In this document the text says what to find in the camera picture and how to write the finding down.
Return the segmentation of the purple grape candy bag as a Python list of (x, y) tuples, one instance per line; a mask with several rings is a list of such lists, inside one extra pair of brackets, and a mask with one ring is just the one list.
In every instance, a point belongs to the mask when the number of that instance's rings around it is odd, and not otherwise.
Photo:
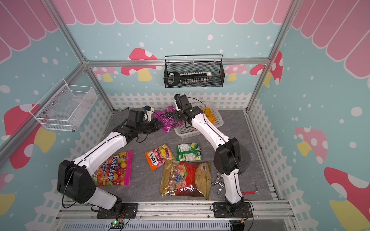
[(175, 111), (176, 108), (174, 106), (169, 106), (166, 109), (162, 111), (158, 111), (153, 114), (154, 118), (157, 118), (163, 123), (162, 130), (165, 133), (169, 133), (171, 130), (182, 126), (184, 123), (182, 121), (175, 122), (173, 119), (173, 111)]

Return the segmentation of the white plastic basket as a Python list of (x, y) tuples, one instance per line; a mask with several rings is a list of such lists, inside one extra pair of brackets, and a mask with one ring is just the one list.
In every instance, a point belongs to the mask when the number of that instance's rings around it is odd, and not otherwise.
[[(216, 128), (223, 126), (224, 122), (223, 119), (216, 108), (216, 105), (211, 101), (204, 101), (203, 103), (200, 102), (193, 102), (191, 103), (193, 107), (198, 106), (200, 109), (204, 110), (205, 108), (209, 109), (213, 120), (210, 120)], [(194, 127), (190, 126), (189, 123), (185, 123), (177, 128), (174, 128), (175, 133), (180, 136), (182, 139), (190, 138), (196, 135), (200, 135), (200, 132), (195, 129)]]

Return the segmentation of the yellow orange candy bag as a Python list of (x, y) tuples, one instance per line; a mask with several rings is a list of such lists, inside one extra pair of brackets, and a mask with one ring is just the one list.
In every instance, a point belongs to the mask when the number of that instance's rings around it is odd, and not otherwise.
[(205, 116), (208, 118), (208, 120), (212, 123), (212, 124), (215, 124), (216, 122), (216, 118), (214, 117), (212, 111), (210, 108), (203, 108), (203, 112), (205, 114)]

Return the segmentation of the orange Fox's candy bag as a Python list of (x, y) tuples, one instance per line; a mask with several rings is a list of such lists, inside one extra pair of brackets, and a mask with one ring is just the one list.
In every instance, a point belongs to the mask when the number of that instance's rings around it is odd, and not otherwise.
[(145, 157), (151, 171), (164, 165), (166, 160), (175, 159), (171, 149), (167, 144), (163, 144), (154, 150), (145, 152)]

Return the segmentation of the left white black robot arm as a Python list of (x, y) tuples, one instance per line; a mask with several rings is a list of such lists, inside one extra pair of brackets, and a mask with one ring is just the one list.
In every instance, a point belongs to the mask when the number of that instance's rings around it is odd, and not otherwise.
[(92, 176), (112, 154), (140, 134), (149, 135), (160, 130), (163, 123), (153, 117), (154, 113), (150, 106), (130, 109), (128, 118), (94, 148), (72, 161), (63, 161), (58, 167), (57, 191), (76, 203), (121, 214), (122, 199), (98, 188)]

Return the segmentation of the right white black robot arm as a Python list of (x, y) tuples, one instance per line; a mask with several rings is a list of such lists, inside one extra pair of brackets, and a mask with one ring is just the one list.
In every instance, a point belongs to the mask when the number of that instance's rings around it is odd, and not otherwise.
[(239, 211), (244, 204), (239, 183), (239, 175), (241, 174), (239, 141), (224, 135), (209, 121), (202, 109), (189, 102), (185, 94), (176, 94), (174, 101), (176, 104), (176, 111), (173, 112), (174, 120), (187, 122), (197, 129), (215, 150), (214, 165), (224, 179), (225, 203), (230, 212)]

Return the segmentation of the black socket tool set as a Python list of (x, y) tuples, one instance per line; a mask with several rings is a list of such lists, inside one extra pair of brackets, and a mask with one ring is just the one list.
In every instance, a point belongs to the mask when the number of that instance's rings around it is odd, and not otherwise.
[(171, 72), (167, 77), (167, 85), (175, 87), (180, 84), (200, 84), (207, 82), (212, 78), (211, 72), (192, 72), (192, 73), (179, 73)]

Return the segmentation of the green candy bag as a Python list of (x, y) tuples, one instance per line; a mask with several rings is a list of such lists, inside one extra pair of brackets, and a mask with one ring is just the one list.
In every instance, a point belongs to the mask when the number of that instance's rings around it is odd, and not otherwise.
[(201, 161), (202, 160), (202, 153), (201, 148), (198, 142), (196, 143), (185, 143), (179, 144), (176, 148), (177, 161)]

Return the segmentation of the pink fruit chewy candy bag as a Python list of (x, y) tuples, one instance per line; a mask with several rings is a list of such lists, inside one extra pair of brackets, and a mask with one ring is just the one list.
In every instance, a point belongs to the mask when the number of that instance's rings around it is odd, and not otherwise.
[(111, 155), (93, 174), (97, 187), (130, 185), (133, 151)]

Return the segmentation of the large gold red candy bag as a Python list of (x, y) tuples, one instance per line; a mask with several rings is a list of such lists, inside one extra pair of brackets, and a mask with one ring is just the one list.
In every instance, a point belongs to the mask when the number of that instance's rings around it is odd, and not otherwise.
[(203, 197), (210, 199), (210, 162), (166, 160), (161, 180), (162, 196)]

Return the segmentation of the silver metal clamp parts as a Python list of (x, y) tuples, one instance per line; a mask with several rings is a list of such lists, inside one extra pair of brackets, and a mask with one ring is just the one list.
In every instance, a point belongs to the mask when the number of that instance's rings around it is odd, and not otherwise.
[(216, 192), (218, 195), (221, 194), (221, 192), (223, 191), (223, 189), (225, 188), (225, 184), (224, 184), (224, 181), (223, 181), (223, 175), (218, 172), (216, 174), (216, 180), (214, 182), (211, 183), (211, 186), (218, 186), (218, 191)]

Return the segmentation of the small circuit board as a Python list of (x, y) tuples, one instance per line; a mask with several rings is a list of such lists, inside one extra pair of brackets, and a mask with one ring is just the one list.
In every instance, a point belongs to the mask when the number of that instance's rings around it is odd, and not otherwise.
[(110, 229), (122, 229), (124, 227), (125, 223), (123, 221), (113, 221), (111, 223)]

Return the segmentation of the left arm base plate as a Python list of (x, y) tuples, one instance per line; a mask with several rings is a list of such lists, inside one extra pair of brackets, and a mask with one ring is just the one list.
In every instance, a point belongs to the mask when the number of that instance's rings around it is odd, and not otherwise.
[(136, 218), (138, 206), (139, 206), (138, 203), (118, 203), (110, 210), (100, 208), (96, 218), (97, 219)]

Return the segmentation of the red handled tool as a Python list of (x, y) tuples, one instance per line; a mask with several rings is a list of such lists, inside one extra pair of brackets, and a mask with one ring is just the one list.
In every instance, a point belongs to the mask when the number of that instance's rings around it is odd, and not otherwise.
[(249, 192), (242, 192), (242, 195), (250, 195), (250, 194), (258, 194), (259, 193), (259, 187), (257, 184), (255, 184), (255, 190), (249, 191)]

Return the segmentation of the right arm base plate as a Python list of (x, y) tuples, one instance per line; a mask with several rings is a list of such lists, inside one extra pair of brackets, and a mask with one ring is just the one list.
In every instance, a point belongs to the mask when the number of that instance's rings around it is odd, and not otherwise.
[(226, 202), (215, 202), (210, 207), (215, 218), (252, 218), (253, 210), (249, 202), (240, 201), (235, 205)]

